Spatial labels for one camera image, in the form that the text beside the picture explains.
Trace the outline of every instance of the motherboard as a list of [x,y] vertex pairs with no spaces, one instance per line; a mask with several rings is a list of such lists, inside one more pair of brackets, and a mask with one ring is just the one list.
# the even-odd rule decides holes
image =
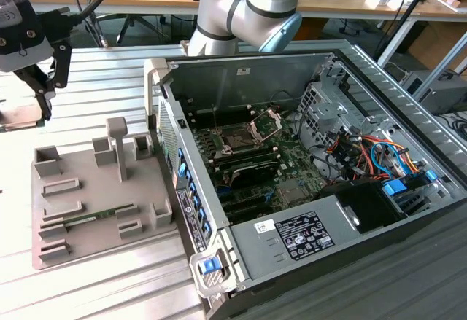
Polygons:
[[213,126],[193,129],[204,165],[233,224],[309,202],[325,185],[294,125],[281,114],[286,112],[274,107],[249,108],[249,121],[226,124],[232,116],[213,112]]

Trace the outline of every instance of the metal workbench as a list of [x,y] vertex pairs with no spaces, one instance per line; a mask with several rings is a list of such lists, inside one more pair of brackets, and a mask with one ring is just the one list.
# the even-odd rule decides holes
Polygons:
[[[345,41],[317,44],[351,49]],[[125,116],[130,134],[144,131],[142,64],[161,51],[182,54],[176,46],[75,50],[69,86],[53,99],[53,119],[42,128],[0,134],[0,317],[205,318],[178,231],[55,268],[31,266],[32,149],[90,149],[111,116]],[[24,100],[31,92],[16,77],[0,75],[0,95]],[[238,319],[464,319],[466,266],[464,205],[411,238]]]

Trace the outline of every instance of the desk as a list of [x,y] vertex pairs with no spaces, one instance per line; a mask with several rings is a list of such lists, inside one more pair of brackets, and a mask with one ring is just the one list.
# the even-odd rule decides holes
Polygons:
[[[36,11],[44,12],[63,6],[69,6],[72,11],[77,11],[74,0],[31,0],[31,3]],[[98,10],[103,13],[196,14],[198,2],[194,0],[105,0]],[[365,0],[298,0],[298,11],[304,17],[392,20],[395,16],[395,10],[389,7],[371,9],[365,5]],[[422,20],[467,22],[467,15],[459,15],[437,0],[427,0],[423,4],[418,4],[412,16],[404,23],[378,60],[380,65],[386,64],[412,26]]]

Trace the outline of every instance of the chip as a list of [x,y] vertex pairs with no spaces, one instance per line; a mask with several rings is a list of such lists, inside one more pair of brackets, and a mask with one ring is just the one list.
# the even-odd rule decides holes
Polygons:
[[287,203],[295,203],[306,198],[305,192],[295,179],[289,179],[280,183],[279,191]]

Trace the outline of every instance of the white sticker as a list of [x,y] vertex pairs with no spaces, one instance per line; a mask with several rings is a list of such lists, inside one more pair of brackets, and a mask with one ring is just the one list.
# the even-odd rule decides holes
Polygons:
[[250,74],[250,71],[251,71],[250,67],[245,67],[243,69],[236,70],[236,75],[237,76],[244,76],[245,74]]
[[276,226],[274,225],[273,219],[268,219],[264,222],[255,223],[255,228],[258,234],[261,234],[265,233],[266,231],[274,230]]

